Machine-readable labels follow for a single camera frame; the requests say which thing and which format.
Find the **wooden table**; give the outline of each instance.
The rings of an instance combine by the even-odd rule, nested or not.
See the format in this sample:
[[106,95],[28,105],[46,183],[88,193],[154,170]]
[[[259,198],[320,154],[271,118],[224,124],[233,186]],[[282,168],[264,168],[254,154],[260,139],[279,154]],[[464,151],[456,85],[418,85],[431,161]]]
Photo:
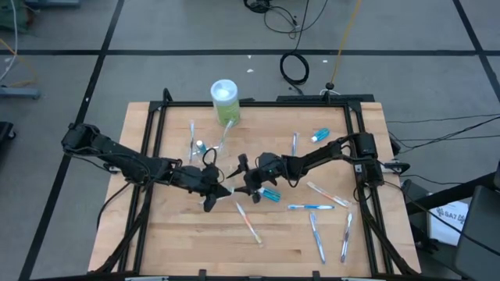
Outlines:
[[[362,112],[366,131],[375,136],[379,159],[392,159],[381,105],[362,103]],[[148,103],[129,104],[121,144],[140,151],[147,114]],[[168,108],[160,156],[182,158],[184,164],[188,165],[189,120],[195,121],[196,139],[215,145],[222,135],[223,127],[214,118],[213,109],[208,107]],[[309,138],[314,131],[323,127],[330,128],[330,136],[321,144],[312,144]],[[264,151],[289,155],[294,131],[300,133],[298,156],[309,153],[319,145],[347,134],[343,110],[241,108],[241,121],[231,129],[227,138],[228,154],[220,155],[217,165],[229,175],[230,171],[236,169],[237,156],[241,153],[247,154],[251,166],[254,158]],[[149,155],[152,153],[154,138],[155,129],[152,132]],[[386,181],[398,184],[397,176],[384,177]],[[353,208],[355,217],[345,264],[340,263],[340,255],[347,209],[337,206],[333,211],[316,212],[327,260],[325,265],[321,264],[309,223],[309,212],[287,210],[288,204],[332,204],[332,201],[308,188],[308,181],[353,201],[354,173],[352,167],[342,161],[329,162],[311,170],[296,188],[290,188],[286,180],[279,179],[274,188],[281,192],[280,203],[263,198],[254,205],[246,194],[235,194],[218,201],[210,213],[203,212],[202,205],[199,204],[202,198],[198,195],[157,184],[153,193],[141,274],[196,276],[199,269],[207,269],[209,276],[311,276],[313,270],[319,270],[321,276],[369,276],[363,225],[357,206]],[[111,176],[107,197],[123,184],[121,175]],[[242,176],[226,180],[223,184],[227,187],[242,186]],[[99,267],[123,237],[131,193],[130,188],[113,201],[102,215],[89,269]],[[409,265],[419,271],[401,191],[386,185],[379,187],[379,194],[389,240]],[[235,201],[247,212],[263,239],[264,247],[258,247],[238,213]],[[380,244],[376,237],[374,240],[378,268],[383,272]],[[130,247],[129,269],[135,247],[134,241]]]

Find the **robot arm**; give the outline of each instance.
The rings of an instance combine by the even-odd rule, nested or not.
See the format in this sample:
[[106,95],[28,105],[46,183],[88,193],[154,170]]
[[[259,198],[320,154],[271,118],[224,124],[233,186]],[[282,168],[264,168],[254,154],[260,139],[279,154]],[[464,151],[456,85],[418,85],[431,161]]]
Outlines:
[[180,159],[148,157],[100,134],[96,126],[70,124],[70,129],[62,139],[62,149],[71,156],[100,158],[120,168],[126,181],[131,183],[142,186],[161,183],[205,196],[206,212],[210,212],[217,198],[231,195],[218,182],[219,169],[215,163],[200,169],[190,165],[182,166]]
[[[342,153],[342,145],[347,142],[355,149],[357,158]],[[216,163],[205,164],[205,168],[200,169],[190,165],[182,166],[180,159],[148,157],[102,135],[96,126],[70,124],[70,129],[62,140],[62,149],[70,156],[98,157],[120,168],[126,181],[131,183],[142,186],[161,183],[205,196],[206,212],[212,210],[217,198],[231,195],[231,192],[218,182],[219,168]],[[276,178],[280,176],[288,181],[298,181],[307,175],[310,169],[333,160],[364,165],[367,183],[372,186],[379,186],[384,182],[371,133],[354,133],[338,138],[302,157],[277,156],[264,152],[259,156],[259,167],[254,169],[248,167],[246,155],[239,155],[238,160],[240,163],[237,170],[228,178],[245,172],[245,187],[239,187],[235,191],[252,195],[255,203],[260,201],[258,189],[262,187],[262,183],[270,181],[276,185]]]
[[[355,149],[356,158],[342,153],[342,145],[347,142],[354,145],[352,149]],[[280,157],[273,153],[264,152],[259,156],[259,167],[255,169],[249,169],[247,156],[240,155],[238,156],[240,162],[238,169],[228,178],[245,172],[243,176],[245,187],[240,187],[235,191],[252,195],[253,201],[257,203],[260,201],[260,194],[257,190],[262,187],[263,182],[269,181],[276,185],[276,178],[280,176],[289,182],[290,180],[298,181],[307,175],[310,169],[329,161],[343,160],[352,165],[364,165],[366,182],[373,187],[378,187],[384,183],[384,177],[377,157],[377,148],[373,135],[371,133],[354,133],[333,140],[302,157],[289,155],[281,155]]]

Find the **cable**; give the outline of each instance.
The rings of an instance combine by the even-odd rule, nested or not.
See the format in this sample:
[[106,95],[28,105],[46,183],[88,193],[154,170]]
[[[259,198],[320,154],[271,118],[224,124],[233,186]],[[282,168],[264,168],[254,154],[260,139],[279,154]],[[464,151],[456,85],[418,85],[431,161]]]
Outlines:
[[16,60],[17,56],[17,11],[16,11],[16,6],[14,5],[14,0],[10,0],[10,5],[12,6],[12,13],[13,13],[13,18],[14,18],[14,56],[10,60],[9,66],[5,69],[5,72],[0,76],[0,82],[7,76],[7,73],[9,73],[10,69],[13,67],[14,60]]
[[[3,41],[3,39],[1,39],[1,38],[0,38],[0,43],[2,43],[9,50],[9,52],[11,52],[13,55],[16,54],[16,52],[13,51],[12,48],[10,48],[10,46],[5,41]],[[34,70],[34,68],[26,60],[24,60],[23,57],[18,55],[17,58],[31,71],[34,78],[33,78],[33,80],[25,80],[25,81],[15,82],[14,84],[10,84],[9,87],[25,87],[27,85],[37,83],[38,82],[38,74]]]
[[477,117],[492,117],[492,116],[500,116],[500,113],[481,114],[481,115],[475,115],[475,116],[459,116],[459,117],[451,117],[451,118],[443,118],[443,119],[425,119],[425,120],[414,120],[414,121],[386,121],[386,123],[410,124],[410,123],[438,122],[438,121],[468,119],[468,118],[477,118]]
[[88,162],[88,163],[91,163],[92,165],[94,165],[94,166],[95,166],[95,167],[97,167],[98,169],[101,169],[101,170],[106,171],[106,172],[108,172],[108,173],[109,173],[109,170],[108,170],[108,169],[105,169],[104,167],[100,166],[99,164],[97,164],[97,163],[95,163],[95,162],[93,162],[93,161],[90,161],[90,160],[85,159],[85,158],[78,157],[78,156],[76,156],[76,155],[70,155],[70,154],[66,154],[66,155],[68,155],[68,156],[70,156],[70,157],[73,157],[73,158],[76,158],[76,159],[79,159],[79,160],[82,160],[82,161],[85,161],[85,162]]
[[351,32],[352,23],[354,23],[354,19],[356,18],[356,15],[358,14],[360,5],[361,5],[361,0],[358,0],[356,2],[356,6],[354,7],[354,12],[352,12],[352,14],[351,14],[351,19],[349,20],[349,24],[345,28],[344,37],[342,38],[341,46],[338,49],[338,53],[337,53],[337,59],[335,60],[334,75],[332,75],[332,77],[331,77],[332,84],[334,83],[335,77],[337,76],[338,66],[341,64],[342,49],[344,48],[345,42],[347,41],[347,37],[349,35],[349,32]]
[[[287,182],[288,182],[288,185],[289,185],[290,187],[297,187],[297,186],[298,186],[298,182],[300,181],[300,179],[299,179],[299,180],[297,180],[297,181],[295,182],[295,184],[291,184],[291,181],[290,181],[290,176],[288,175],[287,163],[286,163],[286,161],[285,161],[285,160],[282,160],[282,161],[281,161],[281,163],[283,164],[283,169],[284,169],[284,172],[285,172],[285,174],[287,175]],[[302,166],[300,167],[300,170],[298,171],[298,176],[300,176],[300,174],[302,173],[302,168],[304,168],[304,165],[302,165]]]
[[[325,0],[324,4],[323,4],[323,7],[321,8],[320,10],[320,13],[318,13],[318,16],[313,20],[313,22],[311,24],[309,24],[306,28],[304,28],[302,31],[306,31],[308,30],[309,28],[311,28],[321,17],[321,15],[323,14],[323,11],[325,10],[325,8],[327,7],[327,3],[328,3],[328,0]],[[277,12],[279,13],[282,17],[284,17],[288,23],[293,27],[293,29],[291,31],[286,31],[286,30],[277,30],[275,28],[272,28],[270,27],[270,25],[267,23],[267,12],[264,14],[264,24],[266,25],[267,28],[269,28],[270,30],[274,31],[274,32],[277,32],[277,33],[280,33],[280,34],[288,34],[288,36],[290,37],[290,39],[295,39],[295,36],[292,37],[291,35],[295,35],[299,32],[301,32],[300,30],[295,30],[297,28],[297,21],[295,21],[294,17],[284,8],[280,7],[280,6],[270,6],[270,11],[273,11],[273,12]],[[281,14],[280,12],[278,11],[275,11],[274,9],[277,8],[277,9],[283,9],[285,12],[288,13],[288,15],[290,16],[290,18],[292,20],[288,20],[286,18],[286,16],[284,16],[283,14]]]
[[[359,200],[359,198],[356,197],[356,193],[358,192],[358,187],[356,187],[353,191],[352,191],[352,197],[354,198],[354,201],[358,202],[358,203],[361,203],[361,201]],[[365,200],[363,202],[367,202],[368,199],[370,199],[372,197],[372,191],[370,190],[370,194],[368,194],[368,197],[365,198]]]
[[266,13],[269,11],[270,0],[257,0],[252,4],[248,4],[248,0],[243,0],[243,4],[252,12]]
[[393,184],[393,183],[389,183],[388,181],[384,181],[385,183],[388,183],[389,185],[393,186],[393,187],[396,187],[398,188],[405,196],[406,198],[408,198],[408,200],[410,200],[410,202],[412,202],[417,208],[419,208],[420,210],[428,213],[429,215],[432,215],[433,217],[435,217],[438,221],[444,223],[446,226],[450,227],[451,229],[455,230],[456,232],[458,232],[460,235],[463,235],[465,238],[467,238],[468,240],[470,240],[471,242],[473,242],[474,244],[476,244],[477,246],[480,246],[482,247],[483,249],[493,253],[493,254],[496,254],[497,256],[500,256],[500,253],[492,248],[490,248],[489,246],[485,245],[485,244],[482,244],[481,242],[471,238],[470,236],[468,236],[467,234],[463,233],[462,231],[460,231],[459,229],[457,229],[456,227],[452,226],[451,224],[447,223],[445,220],[443,220],[442,218],[440,218],[439,216],[435,215],[433,212],[427,210],[426,208],[424,208],[422,205],[420,205],[419,203],[416,203],[415,200],[413,200],[410,196],[408,196],[408,193],[403,190],[401,187],[399,187],[398,185],[396,184]]
[[412,148],[411,146],[409,145],[406,145],[402,140],[400,140],[398,137],[396,137],[396,135],[394,135],[393,133],[391,133],[391,131],[389,131],[389,134],[391,135],[391,137],[393,137],[394,139],[396,139],[396,141],[398,141],[402,146],[404,146],[405,148]]
[[213,165],[216,164],[217,150],[215,148],[209,148],[209,150],[205,151],[205,153],[203,154],[203,157],[202,157],[203,164],[205,164],[206,166],[208,166],[209,164],[207,164],[207,162],[205,162],[205,156],[211,151],[213,151],[213,160],[212,160],[212,162],[210,162],[210,164],[213,164]]
[[399,176],[399,177],[408,177],[408,176],[416,176],[416,177],[418,177],[418,178],[420,178],[422,180],[428,181],[429,183],[436,183],[436,184],[440,184],[440,185],[447,185],[447,184],[459,185],[459,184],[463,184],[463,183],[440,183],[440,182],[437,182],[437,181],[426,179],[423,176],[419,176],[419,175],[402,175],[402,176]]
[[440,182],[437,182],[437,181],[434,181],[434,180],[429,180],[429,179],[427,179],[427,178],[424,178],[423,176],[416,175],[416,174],[414,174],[414,175],[401,175],[401,173],[400,173],[400,172],[398,172],[398,171],[396,171],[395,169],[390,168],[390,167],[386,167],[384,163],[382,163],[382,162],[380,162],[380,161],[378,161],[378,160],[377,160],[377,162],[378,162],[380,165],[382,165],[384,168],[393,170],[393,171],[394,171],[394,173],[396,173],[399,177],[416,176],[416,177],[418,177],[418,178],[420,178],[420,179],[422,179],[422,180],[426,180],[426,181],[428,181],[429,183],[436,183],[436,184],[440,184],[440,185],[447,185],[447,184],[455,184],[455,185],[458,185],[458,184],[463,184],[463,183],[440,183]]
[[[309,0],[307,0],[307,3],[305,4],[305,11],[304,11],[304,18],[302,20],[302,22],[304,23],[305,22],[305,17],[307,16],[307,9],[309,7]],[[297,49],[298,49],[298,45],[300,44],[300,40],[302,38],[302,31],[304,30],[304,25],[302,24],[301,26],[301,30],[300,30],[300,33],[298,34],[298,40],[297,40],[297,44],[295,45],[295,49],[291,52],[287,52],[285,54],[283,54],[283,56],[281,56],[281,59],[280,59],[280,72],[281,72],[281,75],[283,76],[283,78],[292,86],[295,88],[295,90],[297,90],[298,94],[300,95],[304,95],[304,92],[302,92],[301,89],[299,89],[296,85],[303,85],[307,79],[309,78],[309,64],[307,63],[307,60],[305,60],[305,58],[303,56],[301,56],[300,54],[297,53]],[[285,72],[284,72],[284,69],[283,69],[283,63],[284,63],[284,60],[289,57],[289,56],[294,56],[295,58],[297,58],[300,62],[302,62],[302,64],[304,65],[304,68],[305,68],[305,75],[303,78],[299,79],[299,80],[293,80],[291,79]]]
[[443,140],[449,139],[449,138],[454,137],[454,136],[456,136],[456,135],[458,135],[458,134],[461,134],[461,133],[464,133],[464,132],[466,132],[466,131],[469,131],[469,130],[475,129],[475,128],[479,127],[479,126],[483,126],[484,124],[489,123],[489,122],[491,122],[491,121],[494,121],[494,120],[496,120],[496,119],[500,119],[500,116],[497,116],[497,117],[494,117],[494,118],[492,118],[492,119],[489,119],[489,120],[483,121],[483,122],[478,123],[478,124],[473,125],[473,126],[468,126],[467,128],[465,128],[465,129],[463,129],[463,130],[459,130],[459,131],[456,131],[456,132],[454,132],[454,133],[449,133],[449,134],[447,134],[447,135],[444,135],[443,137],[439,137],[439,138],[436,138],[436,139],[430,140],[430,141],[428,141],[428,142],[426,142],[426,143],[424,143],[424,144],[419,144],[419,145],[415,145],[415,146],[407,146],[407,145],[405,145],[405,144],[403,144],[403,143],[402,143],[402,144],[403,144],[406,148],[408,148],[408,149],[407,149],[407,150],[405,150],[405,151],[401,151],[401,152],[399,152],[399,154],[403,154],[403,153],[406,153],[406,152],[410,152],[410,151],[414,150],[415,148],[421,148],[422,146],[426,146],[426,145],[429,145],[429,144],[435,144],[435,143],[437,143],[437,142],[440,142],[440,141],[443,141]]
[[[500,137],[500,135],[475,136],[475,137],[452,137],[452,138],[445,139],[443,141],[475,140],[475,139],[490,138],[490,137]],[[433,139],[430,139],[430,138],[423,138],[423,139],[399,139],[397,141],[402,142],[402,141],[432,141],[432,140]]]
[[99,229],[99,224],[101,223],[101,216],[102,216],[102,213],[104,212],[104,209],[106,208],[106,206],[109,204],[109,202],[111,202],[116,196],[118,196],[119,194],[121,194],[128,186],[130,185],[130,183],[127,183],[125,184],[122,188],[120,188],[115,194],[113,194],[108,200],[106,200],[106,202],[104,202],[104,205],[101,207],[101,210],[99,211],[99,215],[97,216],[97,227],[96,229]]
[[[90,149],[90,148],[79,148],[77,150],[74,150],[73,152],[83,151],[85,149]],[[148,179],[152,178],[151,170],[149,169],[149,167],[143,161],[135,158],[134,156],[128,155],[128,154],[124,154],[124,153],[99,153],[99,154],[93,154],[93,155],[78,155],[77,157],[76,157],[76,155],[73,155],[71,153],[66,153],[66,155],[80,159],[80,160],[83,160],[83,159],[81,159],[83,157],[100,157],[100,156],[112,156],[112,155],[130,158],[130,159],[138,162],[139,164],[141,164],[141,166],[143,166],[145,168],[145,170],[146,170],[145,177],[146,178],[148,178]]]
[[277,33],[283,33],[283,34],[287,34],[288,37],[290,39],[295,39],[297,37],[297,33],[295,32],[295,30],[297,29],[297,21],[294,19],[294,17],[290,14],[290,12],[288,12],[285,8],[282,8],[283,10],[285,10],[291,17],[291,20],[289,20],[284,14],[282,14],[281,12],[278,12],[277,10],[275,10],[275,8],[278,8],[278,6],[273,6],[273,8],[270,9],[270,11],[272,12],[275,12],[277,13],[278,15],[280,15],[281,17],[283,17],[290,25],[291,25],[291,30],[290,31],[281,31],[281,30],[276,30],[274,28],[272,28],[268,23],[267,23],[267,13],[264,14],[264,25],[274,31],[274,32],[277,32]]

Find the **black floor stripe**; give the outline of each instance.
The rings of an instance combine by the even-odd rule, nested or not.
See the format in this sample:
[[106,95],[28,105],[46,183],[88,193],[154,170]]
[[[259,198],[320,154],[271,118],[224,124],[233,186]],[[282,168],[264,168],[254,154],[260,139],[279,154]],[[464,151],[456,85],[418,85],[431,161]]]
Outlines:
[[[108,55],[283,55],[288,49],[272,50],[109,50]],[[298,50],[301,55],[337,55],[338,50]],[[342,55],[389,55],[389,56],[470,56],[473,50],[343,50]]]
[[[91,79],[88,83],[87,90],[85,91],[85,96],[82,100],[80,110],[78,111],[76,120],[77,123],[81,123],[84,121],[85,114],[88,110],[88,105],[90,103],[92,94],[94,93],[95,85],[101,72],[102,63],[104,62],[105,58],[105,52],[109,48],[109,43],[111,42],[111,39],[113,37],[118,19],[120,18],[120,13],[123,8],[123,2],[124,0],[119,0],[116,3],[115,12],[112,15],[111,22],[108,27],[108,32],[106,33],[105,40],[102,43],[101,53],[99,54],[98,60],[95,63],[94,72],[91,75]],[[26,260],[24,261],[19,280],[29,280],[31,277],[31,273],[33,272],[33,268],[36,264],[38,254],[40,253],[41,245],[43,244],[45,234],[47,233],[47,228],[50,223],[52,213],[54,212],[59,193],[61,191],[61,188],[63,187],[64,178],[66,177],[66,172],[69,166],[70,157],[64,155],[55,176],[54,183],[52,184],[52,189],[48,196],[47,203],[45,204],[44,211],[41,215],[40,222],[38,223],[37,231],[34,234],[33,241],[31,242],[30,250],[28,251],[28,255],[26,257]]]
[[[100,55],[101,50],[17,50],[19,55]],[[9,50],[0,50],[0,55],[10,55]]]
[[[288,49],[221,49],[221,50],[122,50],[105,51],[104,55],[283,55]],[[302,55],[336,55],[338,50],[298,50]],[[19,55],[101,55],[102,50],[19,50]],[[7,50],[0,50],[0,55],[10,55]],[[342,55],[379,55],[379,56],[500,56],[500,50],[343,50]]]
[[[487,78],[490,80],[491,87],[493,88],[498,101],[500,101],[500,85],[498,84],[498,78],[495,74],[495,71],[491,68],[488,57],[486,56],[488,52],[485,52],[483,50],[479,39],[477,39],[476,32],[474,32],[472,24],[470,23],[469,18],[466,15],[466,11],[463,9],[460,0],[453,0],[453,4],[455,4],[456,10],[459,13],[460,19],[462,20],[463,26],[465,27],[467,34],[469,35],[474,49],[476,49],[476,52],[479,54],[479,60],[483,65],[484,72],[486,73]],[[495,55],[498,54],[498,51],[489,51],[489,53],[490,55]]]

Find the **concrete floor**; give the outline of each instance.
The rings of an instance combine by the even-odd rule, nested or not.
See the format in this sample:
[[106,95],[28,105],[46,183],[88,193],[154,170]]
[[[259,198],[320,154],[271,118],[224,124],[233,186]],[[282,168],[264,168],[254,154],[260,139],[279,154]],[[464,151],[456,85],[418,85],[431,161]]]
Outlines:
[[[99,50],[118,0],[83,0],[79,9],[44,9],[20,49]],[[275,0],[302,18],[303,0]],[[500,49],[500,18],[495,0],[461,1],[485,50]],[[323,0],[311,0],[307,22]],[[301,49],[335,49],[355,5],[353,0],[329,1],[322,18],[301,40]],[[263,16],[231,0],[126,0],[110,49],[232,50],[290,49],[286,34],[267,30]],[[270,24],[288,28],[279,18]],[[13,44],[9,32],[0,37]],[[474,50],[452,1],[364,1],[346,46],[351,50]],[[308,55],[311,73],[302,86],[318,94],[330,79],[332,55]],[[95,55],[28,55],[38,71],[38,101],[0,100],[0,120],[15,123],[18,137],[0,164],[0,279],[18,279],[52,188],[63,153],[60,140],[77,116],[97,61]],[[500,57],[487,57],[500,72]],[[213,81],[229,78],[241,98],[272,101],[295,94],[279,72],[275,55],[109,55],[106,56],[85,122],[118,138],[127,103],[160,99],[168,87],[176,101],[209,100]],[[299,77],[302,66],[290,59],[285,68]],[[18,64],[3,84],[24,80],[30,73]],[[343,94],[374,94],[387,120],[446,118],[500,112],[499,97],[478,55],[399,56],[346,55],[336,90]],[[440,137],[484,119],[446,123],[390,124],[400,138]],[[464,136],[497,134],[492,122]],[[467,181],[494,170],[498,138],[446,141],[401,155],[411,173],[437,181]],[[109,176],[72,161],[31,278],[83,274],[95,238],[95,220]],[[443,186],[420,185],[432,191]],[[431,269],[435,275],[446,273]]]

